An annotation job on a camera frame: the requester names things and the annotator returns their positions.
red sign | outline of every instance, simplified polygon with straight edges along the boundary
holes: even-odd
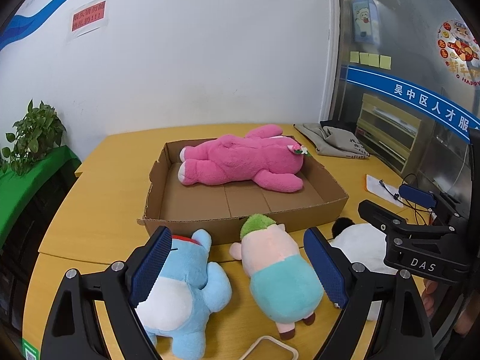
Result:
[[[94,21],[103,19],[105,15],[105,1],[85,8],[73,15],[73,22],[71,24],[71,30],[75,31],[79,28],[93,23]]]

qr code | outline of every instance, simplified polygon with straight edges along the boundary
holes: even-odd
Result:
[[[37,356],[35,356],[32,352],[28,349],[25,349],[26,360],[37,360]]]

stuffed animal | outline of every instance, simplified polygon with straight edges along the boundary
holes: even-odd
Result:
[[[383,263],[386,253],[385,234],[370,223],[355,225],[349,218],[339,218],[332,227],[334,239],[330,242],[339,248],[352,263],[362,263],[372,272],[395,275],[397,270]],[[376,321],[381,300],[371,303],[368,321]]]
[[[183,185],[225,184],[253,180],[266,190],[295,192],[303,181],[295,174],[303,165],[301,146],[283,137],[279,126],[270,124],[250,131],[245,138],[224,135],[198,146],[186,146],[178,180]]]
[[[261,214],[252,215],[243,225],[241,244],[230,254],[242,260],[250,277],[250,292],[260,309],[277,324],[282,340],[295,336],[295,322],[315,321],[315,309],[323,288],[315,270],[300,255],[284,225]]]
[[[205,230],[172,238],[165,265],[136,312],[154,345],[157,335],[172,337],[175,356],[198,360],[205,353],[208,318],[230,302],[232,288],[222,267],[207,263],[212,238]]]

metal bolt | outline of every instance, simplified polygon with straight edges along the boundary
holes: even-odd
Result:
[[[365,266],[361,262],[354,262],[352,268],[355,272],[363,272],[365,270]]]
[[[112,269],[115,272],[118,272],[118,271],[121,271],[124,266],[125,266],[125,264],[122,261],[116,261],[112,264]]]
[[[77,275],[77,271],[75,269],[69,269],[65,276],[67,276],[68,279],[74,278]]]
[[[400,271],[400,276],[402,276],[404,279],[409,279],[411,275],[409,271],[407,271],[406,269],[402,269]]]

brown hoof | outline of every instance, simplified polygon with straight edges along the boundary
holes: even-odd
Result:
[[[289,332],[280,333],[280,339],[284,341],[291,340],[293,337],[295,337],[295,329],[292,329]]]
[[[313,313],[310,317],[304,318],[303,323],[306,324],[307,326],[310,326],[312,323],[315,322],[315,313]]]

